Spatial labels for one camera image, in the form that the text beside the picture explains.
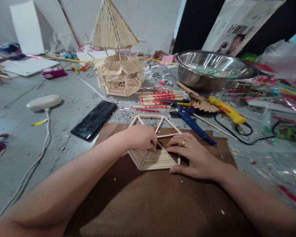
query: black cable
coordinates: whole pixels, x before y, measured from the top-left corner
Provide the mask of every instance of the black cable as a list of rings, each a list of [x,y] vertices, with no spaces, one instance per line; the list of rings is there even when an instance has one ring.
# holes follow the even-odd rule
[[[239,133],[240,135],[243,135],[243,136],[250,136],[253,133],[253,129],[252,129],[251,125],[248,124],[247,122],[244,122],[243,125],[247,126],[251,130],[251,132],[248,133],[248,134],[243,134],[243,133],[239,132],[239,130],[238,130],[239,124],[237,124],[236,125],[236,131],[237,131],[237,133]]]
[[[236,137],[240,142],[242,142],[243,144],[246,144],[246,145],[253,145],[253,144],[255,144],[257,141],[259,141],[259,140],[265,140],[265,139],[269,139],[269,138],[274,138],[275,136],[273,135],[273,136],[269,136],[269,137],[264,137],[264,138],[259,138],[259,139],[257,139],[257,140],[255,140],[253,143],[246,143],[246,142],[244,142],[244,141],[242,141],[241,139],[239,139],[232,131],[230,131],[228,128],[226,128],[224,125],[222,125],[218,120],[217,120],[217,118],[216,118],[216,116],[217,116],[217,114],[215,114],[215,116],[214,116],[214,119],[215,119],[215,121],[219,124],[219,125],[221,125],[224,129],[226,129],[228,132],[230,132],[234,137]],[[277,125],[280,123],[281,121],[277,121],[277,123],[272,127],[272,133],[273,134],[275,134],[275,128],[277,127]]]

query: popsicle stick model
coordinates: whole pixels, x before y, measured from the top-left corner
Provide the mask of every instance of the popsicle stick model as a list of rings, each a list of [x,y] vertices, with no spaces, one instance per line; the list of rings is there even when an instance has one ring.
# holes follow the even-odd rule
[[[92,46],[104,48],[107,57],[95,59],[99,87],[109,95],[131,96],[141,89],[142,70],[146,67],[137,56],[131,56],[131,47],[139,43],[111,0],[103,0],[99,18],[92,35]],[[107,49],[114,49],[109,56]]]
[[[162,115],[137,115],[132,121],[132,123],[129,125],[129,127],[134,125],[137,119],[140,121],[141,124],[144,124],[140,117],[160,118],[160,122],[157,126],[156,133],[158,133],[158,130],[160,129],[163,120],[168,122],[178,132],[174,134],[157,136],[157,138],[172,137],[182,133],[175,125],[173,125],[165,116]],[[157,153],[137,149],[128,151],[128,154],[135,163],[137,169],[141,171],[163,170],[170,169],[171,166],[177,165],[174,159],[169,155],[169,153],[159,142],[157,142],[157,146],[161,148],[161,150],[157,150]]]

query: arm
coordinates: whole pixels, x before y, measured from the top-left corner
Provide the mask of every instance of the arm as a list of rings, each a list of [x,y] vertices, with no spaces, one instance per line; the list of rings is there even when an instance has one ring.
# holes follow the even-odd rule
[[[119,132],[42,181],[0,218],[0,236],[62,236],[76,209],[114,162],[129,149],[156,152],[152,127]]]
[[[181,147],[183,140],[186,140],[185,147]],[[216,159],[190,133],[174,136],[166,150],[190,161],[189,167],[171,167],[171,173],[216,181],[235,200],[261,235],[296,236],[295,211],[235,167]]]

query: small wooden roof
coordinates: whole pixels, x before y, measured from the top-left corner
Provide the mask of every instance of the small wooden roof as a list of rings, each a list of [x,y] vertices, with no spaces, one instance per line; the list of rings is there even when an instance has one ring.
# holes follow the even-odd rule
[[[103,0],[95,24],[92,45],[103,48],[127,48],[139,41],[111,0]]]
[[[105,63],[102,66],[97,67],[96,73],[103,76],[118,76],[122,72],[126,74],[133,74],[135,72],[140,72],[147,65],[144,62],[140,62],[138,57],[131,56],[127,57],[121,55],[121,61],[117,54],[109,57],[110,61],[105,59]]]

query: cardboard mat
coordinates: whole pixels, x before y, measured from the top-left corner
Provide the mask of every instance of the cardboard mat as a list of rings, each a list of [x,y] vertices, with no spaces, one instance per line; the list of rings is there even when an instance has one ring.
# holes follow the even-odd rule
[[[94,145],[127,129],[107,123]],[[216,158],[236,167],[227,139],[213,147],[190,132]],[[174,133],[161,128],[159,135]],[[159,141],[166,147],[170,138]],[[68,224],[65,236],[258,236],[253,226],[215,182],[171,175],[169,170],[139,171],[128,154],[100,179]]]

